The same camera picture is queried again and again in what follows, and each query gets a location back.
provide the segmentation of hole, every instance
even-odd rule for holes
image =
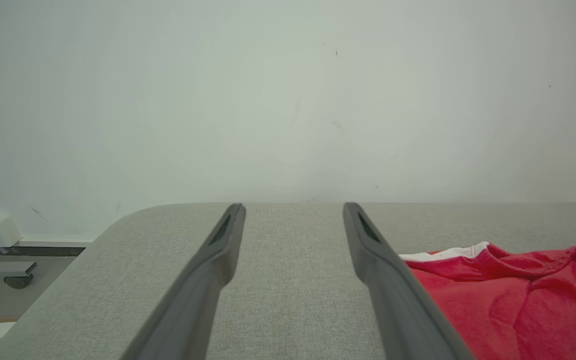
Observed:
[[[221,227],[219,228],[217,233],[214,235],[212,240],[210,240],[210,243],[208,245],[212,245],[212,244],[218,242],[219,240],[221,240],[222,237],[224,237],[224,234],[226,234],[226,228],[228,228],[228,223],[230,223],[230,222],[231,222],[231,217],[230,217],[230,215],[228,215],[228,217],[226,218],[226,221],[224,221],[221,224]]]
[[[377,243],[381,243],[381,241],[379,241],[379,239],[377,238],[377,235],[375,235],[372,228],[370,228],[370,226],[368,226],[368,224],[366,223],[366,220],[364,219],[364,217],[361,214],[359,214],[359,220],[361,221],[361,226],[363,226],[363,231],[365,231],[366,235],[368,235],[368,237],[370,239],[373,239]]]

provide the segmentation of red fabric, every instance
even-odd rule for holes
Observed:
[[[576,360],[576,246],[407,261],[479,360]]]

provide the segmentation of gray tabletop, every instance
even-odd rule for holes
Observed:
[[[248,203],[236,274],[208,359],[382,359],[341,203]],[[0,341],[0,359],[118,359],[226,209],[165,205],[113,224]],[[576,203],[366,203],[400,254],[488,241],[510,252],[576,244]]]

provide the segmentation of black caster wheel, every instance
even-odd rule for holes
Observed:
[[[28,276],[6,276],[4,278],[4,283],[6,283],[12,289],[23,289],[30,284],[33,280],[33,274]]]

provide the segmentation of electrical outlet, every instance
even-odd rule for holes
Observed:
[[[11,217],[0,222],[0,248],[10,248],[21,240],[21,233]]]

